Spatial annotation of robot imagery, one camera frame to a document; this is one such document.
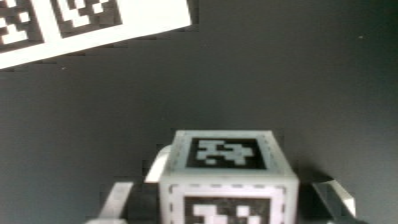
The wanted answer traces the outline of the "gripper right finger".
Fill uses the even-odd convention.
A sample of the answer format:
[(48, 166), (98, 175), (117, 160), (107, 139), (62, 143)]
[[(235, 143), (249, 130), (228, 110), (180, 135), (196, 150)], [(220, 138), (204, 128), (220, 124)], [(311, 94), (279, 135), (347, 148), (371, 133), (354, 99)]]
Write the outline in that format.
[(313, 188), (331, 218), (327, 224), (368, 224), (357, 218), (355, 198), (336, 180), (315, 182)]

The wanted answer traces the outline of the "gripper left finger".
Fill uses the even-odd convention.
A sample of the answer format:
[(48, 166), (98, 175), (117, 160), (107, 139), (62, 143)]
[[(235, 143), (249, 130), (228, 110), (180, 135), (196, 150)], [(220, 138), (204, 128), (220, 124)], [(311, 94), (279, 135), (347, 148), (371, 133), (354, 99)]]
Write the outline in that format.
[(98, 217), (84, 224), (128, 224), (123, 218), (123, 211), (133, 189), (132, 182), (116, 182), (107, 196)]

